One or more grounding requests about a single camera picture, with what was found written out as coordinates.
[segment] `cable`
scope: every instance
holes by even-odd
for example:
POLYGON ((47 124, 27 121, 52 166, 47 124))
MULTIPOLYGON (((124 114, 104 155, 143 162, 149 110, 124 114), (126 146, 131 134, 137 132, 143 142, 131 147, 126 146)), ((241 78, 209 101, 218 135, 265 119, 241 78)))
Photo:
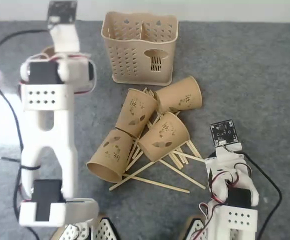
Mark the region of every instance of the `cable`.
POLYGON ((275 207, 271 210, 271 212, 269 213, 269 215, 267 216, 263 226, 261 227, 260 231, 259 231, 259 234, 258 234, 258 237, 257 237, 257 240, 260 240, 266 227, 267 227, 267 224, 269 223, 271 217, 273 216, 273 214, 275 213, 275 211, 279 208, 282 200, 283 200, 283 194, 280 190, 280 188, 275 184, 275 182, 261 169, 261 167, 258 166, 258 164, 256 164, 249 156, 248 154, 246 154, 245 152, 243 151, 236 151, 235 153, 237 154, 243 154, 249 162, 251 162, 258 170, 259 172, 262 173, 262 175, 265 176, 265 178, 274 186, 274 188, 277 190, 278 192, 278 195, 279 195, 279 200, 277 202, 277 204, 275 205, 275 207))
POLYGON ((200 212, 205 216, 206 219, 208 219, 207 214, 201 209, 201 206, 203 206, 208 211, 208 205, 204 202, 201 202, 198 205, 200 212))
POLYGON ((196 239, 198 239, 199 235, 200 235, 200 234, 201 234, 201 233, 202 233, 202 232, 207 228, 208 224, 210 223, 211 219, 213 218, 215 208, 218 207, 218 206, 221 206, 221 205, 223 205, 223 204, 222 204, 222 203, 219 203, 219 204, 216 204, 216 205, 213 206, 213 208, 212 208, 212 210, 211 210, 211 216, 210 216, 208 222, 204 225, 204 227, 203 227, 202 229, 200 229, 200 230, 198 230, 198 231, 196 231, 196 232, 194 232, 194 233, 191 234, 190 239, 191 239, 191 237, 192 237, 195 233, 198 232, 197 235, 195 235, 195 237, 194 237, 193 239, 191 239, 191 240, 196 240, 196 239))
MULTIPOLYGON (((9 39, 11 39, 13 37, 16 37, 16 36, 19 36, 19 35, 45 33, 45 32, 48 32, 48 30, 47 29, 32 29, 32 30, 17 31, 17 32, 14 32, 14 33, 11 33, 11 34, 5 36, 0 41, 0 46, 3 45, 9 39)), ((22 141, 22 137, 21 137, 21 133, 20 133, 20 127, 19 127, 19 121, 18 121, 17 115, 16 115, 15 110, 12 107, 11 103, 6 98, 6 96, 1 91, 1 89, 0 89, 0 95, 5 100, 5 102, 7 103, 7 105, 9 106, 9 108, 10 108, 12 114, 13 114, 15 125, 16 125, 16 130, 17 130, 18 141, 19 141, 19 148, 20 148, 20 152, 22 152, 23 148, 24 148, 24 145, 23 145, 23 141, 22 141)), ((13 210, 14 210, 14 214, 15 214, 15 217, 16 217, 17 221, 19 219, 19 211, 18 211, 18 208, 17 208, 17 192, 18 192, 18 186, 19 186, 19 183, 20 183, 20 176, 21 176, 21 165, 18 168, 16 181, 15 181, 14 192, 13 192, 13 210)), ((37 233, 31 227, 26 227, 26 229, 28 229, 35 236, 36 240, 39 240, 39 237, 38 237, 37 233)))
POLYGON ((251 177, 253 170, 251 169, 251 167, 248 164, 245 164, 243 162, 238 162, 234 165, 234 169, 236 169, 236 166, 239 164, 245 165, 248 168, 248 176, 251 177))

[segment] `white plastic bracket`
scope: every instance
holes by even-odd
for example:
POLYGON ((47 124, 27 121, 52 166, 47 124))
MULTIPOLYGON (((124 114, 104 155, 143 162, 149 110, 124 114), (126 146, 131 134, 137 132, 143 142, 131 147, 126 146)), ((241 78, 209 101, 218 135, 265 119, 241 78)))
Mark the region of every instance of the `white plastic bracket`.
POLYGON ((213 214, 208 225, 208 240, 232 240, 233 235, 236 240, 255 240, 257 210, 223 205, 216 207, 213 214))
POLYGON ((72 223, 92 221, 98 217, 99 206, 92 198, 76 198, 50 205, 49 221, 36 221, 36 202, 20 204, 19 224, 27 227, 62 227, 72 223))
MULTIPOLYGON (((23 84, 21 92, 27 127, 24 131, 21 164, 27 167, 40 165, 41 150, 44 147, 52 148, 62 168, 63 197, 72 199, 75 197, 78 182, 77 150, 74 144, 73 87, 66 84, 23 84), (44 126, 42 111, 47 110, 54 111, 54 125, 51 130, 46 130, 44 126)), ((38 178, 38 170, 22 169, 21 181, 28 196, 31 196, 33 181, 38 178)))

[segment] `paper cup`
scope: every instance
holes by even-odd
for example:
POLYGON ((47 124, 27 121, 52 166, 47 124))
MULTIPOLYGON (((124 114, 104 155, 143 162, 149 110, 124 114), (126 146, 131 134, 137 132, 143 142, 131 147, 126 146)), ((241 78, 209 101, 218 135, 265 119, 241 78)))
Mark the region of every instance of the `paper cup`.
POLYGON ((166 112, 139 140, 138 144, 147 158, 155 162, 189 139, 186 126, 176 115, 166 112))
POLYGON ((156 108, 157 101, 153 97, 131 88, 115 127, 137 138, 156 108))
POLYGON ((192 76, 156 91, 155 98, 160 113, 200 108, 203 102, 198 83, 192 76))
POLYGON ((133 140, 130 135, 120 130, 112 130, 86 164, 87 168, 99 178, 118 183, 125 172, 128 155, 133 140))

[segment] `beige plastic basket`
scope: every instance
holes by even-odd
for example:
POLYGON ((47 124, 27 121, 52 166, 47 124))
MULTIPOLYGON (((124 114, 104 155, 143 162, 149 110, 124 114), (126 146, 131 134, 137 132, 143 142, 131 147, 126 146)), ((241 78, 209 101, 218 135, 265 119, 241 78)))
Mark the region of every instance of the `beige plastic basket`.
POLYGON ((101 35, 122 84, 167 86, 172 81, 178 21, 172 15, 109 12, 101 35))

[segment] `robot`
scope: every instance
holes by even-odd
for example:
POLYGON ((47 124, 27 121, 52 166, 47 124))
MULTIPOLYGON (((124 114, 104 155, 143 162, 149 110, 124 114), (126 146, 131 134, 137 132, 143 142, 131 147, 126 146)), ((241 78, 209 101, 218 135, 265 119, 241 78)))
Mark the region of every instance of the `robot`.
POLYGON ((26 227, 68 225, 66 239, 94 239, 98 203, 76 198, 77 150, 74 144, 74 96, 93 91, 95 64, 80 53, 75 29, 77 1, 51 1, 48 28, 53 56, 40 53, 20 68, 21 102, 26 130, 21 154, 21 184, 30 200, 20 204, 19 224, 26 227), (52 129, 46 129, 44 111, 53 111, 52 129), (40 152, 54 150, 62 179, 39 179, 40 152))
MULTIPOLYGON (((76 198, 77 150, 74 144, 74 96, 93 91, 96 68, 80 53, 75 29, 77 1, 51 1, 48 29, 54 54, 29 57, 20 68, 21 101, 27 129, 21 154, 21 184, 30 198, 20 204, 24 227, 63 227, 53 240, 118 239, 110 220, 100 224, 98 203, 76 198), (44 111, 53 111, 54 124, 46 129, 44 111), (39 179, 42 148, 54 150, 62 179, 39 179)), ((211 200, 201 203, 205 219, 197 218, 184 240, 255 240, 259 202, 232 120, 211 125, 216 151, 205 159, 211 200)))
POLYGON ((185 240, 255 240, 259 202, 251 168, 241 154, 232 120, 210 125, 216 151, 205 159, 211 201, 201 203, 207 212, 193 219, 185 240))

